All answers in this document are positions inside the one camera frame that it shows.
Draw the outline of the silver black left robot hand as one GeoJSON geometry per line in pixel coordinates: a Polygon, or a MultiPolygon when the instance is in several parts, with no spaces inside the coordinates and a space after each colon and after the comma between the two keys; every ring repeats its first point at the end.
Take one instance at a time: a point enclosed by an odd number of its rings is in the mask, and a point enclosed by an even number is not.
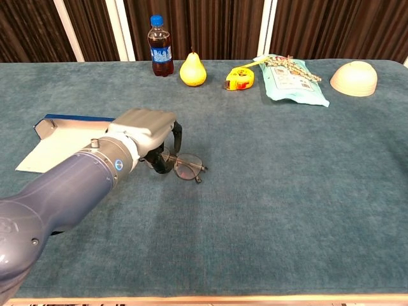
{"type": "Polygon", "coordinates": [[[182,144],[182,126],[173,112],[132,108],[109,124],[106,135],[125,145],[133,168],[143,159],[157,173],[165,174],[172,169],[172,164],[162,157],[164,141],[169,134],[174,137],[173,147],[178,153],[182,144]]]}

